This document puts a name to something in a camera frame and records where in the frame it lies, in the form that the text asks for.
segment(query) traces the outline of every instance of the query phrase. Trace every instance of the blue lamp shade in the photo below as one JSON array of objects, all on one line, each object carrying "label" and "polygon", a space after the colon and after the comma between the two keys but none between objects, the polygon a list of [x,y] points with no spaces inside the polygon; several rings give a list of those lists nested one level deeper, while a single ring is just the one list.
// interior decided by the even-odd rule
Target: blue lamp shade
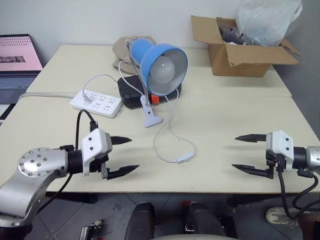
[{"label": "blue lamp shade", "polygon": [[172,93],[187,73],[185,52],[170,44],[154,45],[147,39],[137,39],[131,46],[131,56],[140,66],[142,81],[156,96]]}]

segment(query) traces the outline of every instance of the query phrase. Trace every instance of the white wall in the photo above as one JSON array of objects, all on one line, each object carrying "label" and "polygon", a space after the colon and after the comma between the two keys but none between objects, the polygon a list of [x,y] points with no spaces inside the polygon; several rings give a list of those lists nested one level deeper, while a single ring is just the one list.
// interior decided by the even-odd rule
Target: white wall
[{"label": "white wall", "polygon": [[0,35],[30,34],[46,64],[61,44],[112,45],[119,37],[193,41],[190,15],[233,18],[240,0],[0,0]]},{"label": "white wall", "polygon": [[286,34],[299,50],[299,65],[276,65],[275,69],[292,98],[320,139],[320,1],[302,0],[303,11]]}]

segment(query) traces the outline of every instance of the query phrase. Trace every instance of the power strip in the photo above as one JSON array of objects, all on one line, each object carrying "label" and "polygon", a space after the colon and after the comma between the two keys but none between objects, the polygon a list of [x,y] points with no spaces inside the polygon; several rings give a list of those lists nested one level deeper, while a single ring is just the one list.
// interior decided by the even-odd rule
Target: power strip
[{"label": "power strip", "polygon": [[114,118],[122,106],[121,98],[109,96],[95,91],[85,90],[84,93],[92,100],[91,103],[85,102],[82,90],[70,101],[76,109],[85,109],[90,113],[98,114],[108,118]]}]

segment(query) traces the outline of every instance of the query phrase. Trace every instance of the cable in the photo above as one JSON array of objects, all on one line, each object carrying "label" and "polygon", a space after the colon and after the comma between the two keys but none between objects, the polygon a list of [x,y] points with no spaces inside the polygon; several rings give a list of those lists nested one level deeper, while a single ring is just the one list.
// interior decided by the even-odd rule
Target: cable
[{"label": "cable", "polygon": [[320,200],[316,200],[316,201],[310,202],[306,206],[302,207],[296,215],[292,216],[289,213],[289,208],[288,208],[288,204],[287,204],[287,197],[286,197],[286,188],[285,188],[284,178],[282,176],[282,172],[281,171],[278,171],[278,176],[279,176],[280,187],[281,187],[281,199],[282,199],[283,208],[284,208],[285,214],[289,218],[295,220],[297,217],[299,217],[301,214],[303,214],[304,211],[306,211],[309,207],[320,203]]},{"label": "cable", "polygon": [[119,73],[120,73],[120,75],[121,75],[122,80],[123,80],[127,85],[129,85],[131,88],[133,88],[133,89],[136,90],[138,93],[140,93],[141,96],[143,96],[144,94],[143,94],[139,89],[135,88],[135,87],[132,86],[129,82],[127,82],[127,80],[125,79],[125,77],[122,75],[121,68],[120,68],[120,65],[121,65],[122,63],[127,63],[127,64],[129,64],[129,65],[132,66],[131,62],[126,61],[126,60],[122,60],[121,62],[119,62],[119,64],[118,64],[118,70],[119,70]]},{"label": "cable", "polygon": [[[301,197],[303,197],[304,195],[306,195],[307,193],[309,193],[312,189],[314,189],[314,188],[318,185],[318,183],[319,183],[318,178],[317,178],[315,175],[313,175],[313,178],[314,178],[314,183],[313,183],[310,187],[308,187],[306,190],[303,190],[302,192],[300,192],[300,193],[293,199],[293,201],[292,201],[292,206],[293,206],[294,208],[301,210],[302,207],[297,206],[297,201],[298,201]],[[320,211],[320,208],[307,208],[305,211],[309,211],[309,212],[319,212],[319,211]]]},{"label": "cable", "polygon": [[107,77],[110,77],[112,78],[113,81],[115,81],[117,83],[117,81],[112,77],[110,76],[109,74],[99,74],[99,75],[96,75],[96,76],[93,76],[91,78],[89,78],[83,85],[83,88],[82,88],[82,96],[83,96],[83,99],[84,101],[86,101],[87,103],[91,103],[92,100],[85,94],[85,89],[86,89],[86,86],[87,84],[92,80],[92,79],[95,79],[95,78],[98,78],[98,77],[101,77],[101,76],[107,76]]},{"label": "cable", "polygon": [[[86,113],[87,116],[89,117],[91,122],[95,122],[94,118],[91,116],[91,114],[87,111],[87,110],[80,110],[76,119],[76,128],[75,128],[75,150],[78,150],[78,145],[79,145],[79,126],[80,126],[80,117],[82,113]],[[68,185],[68,183],[70,182],[71,178],[72,178],[72,174],[69,174],[69,177],[67,178],[67,180],[65,181],[65,183],[62,185],[62,187],[59,189],[59,191],[57,191],[44,205],[42,205],[37,214],[40,213],[46,206],[48,206],[53,200],[55,200],[57,198],[57,196],[65,189],[65,187]]]},{"label": "cable", "polygon": [[148,99],[148,89],[146,87],[146,85],[144,84],[143,80],[142,80],[142,76],[141,73],[139,71],[139,66],[136,64],[136,62],[134,61],[132,55],[131,55],[131,50],[130,50],[130,46],[132,46],[133,42],[130,39],[125,40],[125,46],[127,48],[127,52],[129,55],[129,58],[131,60],[131,65],[134,68],[134,70],[136,71],[136,74],[138,75],[141,83],[142,83],[142,87],[143,87],[143,91],[144,91],[144,95],[145,95],[145,105],[149,106],[149,99]]},{"label": "cable", "polygon": [[26,92],[22,94],[18,101],[22,98],[29,97],[29,96],[35,96],[35,97],[51,97],[51,98],[65,98],[65,99],[73,99],[73,96],[64,95],[64,94],[57,94],[57,93],[46,93],[46,92]]},{"label": "cable", "polygon": [[170,160],[165,159],[164,157],[162,157],[162,156],[158,153],[157,148],[156,148],[156,138],[157,138],[157,136],[159,135],[159,133],[161,132],[161,130],[164,129],[164,127],[165,127],[166,125],[169,126],[169,130],[170,130],[170,132],[171,132],[171,134],[172,134],[173,136],[175,136],[176,138],[181,139],[181,140],[183,140],[183,141],[186,141],[187,143],[189,143],[189,144],[193,147],[193,152],[192,152],[192,156],[191,156],[191,157],[193,157],[193,156],[196,154],[196,146],[195,146],[195,144],[194,144],[192,141],[190,141],[190,140],[188,140],[188,139],[186,139],[186,138],[183,138],[183,137],[180,137],[180,136],[176,135],[176,134],[173,132],[172,128],[171,128],[171,120],[172,120],[172,118],[173,118],[174,115],[175,115],[175,105],[176,105],[177,100],[178,100],[178,97],[179,97],[179,91],[178,91],[178,89],[176,89],[176,92],[177,92],[177,95],[176,95],[176,99],[175,99],[174,104],[172,104],[172,103],[169,101],[169,99],[167,98],[167,96],[165,96],[165,99],[166,99],[167,102],[170,104],[170,108],[171,108],[171,109],[170,109],[170,113],[169,113],[169,118],[168,118],[168,120],[162,125],[162,127],[156,132],[156,134],[155,134],[154,137],[153,137],[153,151],[154,151],[155,155],[156,155],[158,158],[160,158],[161,160],[163,160],[163,161],[165,161],[165,162],[167,162],[167,163],[170,163],[170,164],[178,163],[178,160],[176,160],[176,161],[170,161]]}]

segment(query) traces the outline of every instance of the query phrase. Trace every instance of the shoe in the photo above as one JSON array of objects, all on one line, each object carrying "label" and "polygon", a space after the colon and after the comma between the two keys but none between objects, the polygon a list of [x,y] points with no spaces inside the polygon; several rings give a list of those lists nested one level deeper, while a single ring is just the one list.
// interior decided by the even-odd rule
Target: shoe
[{"label": "shoe", "polygon": [[[290,215],[296,215],[298,212],[298,209],[289,208]],[[298,221],[288,217],[283,207],[272,207],[268,209],[265,212],[265,219],[271,224],[288,225],[291,229],[298,226]]]}]

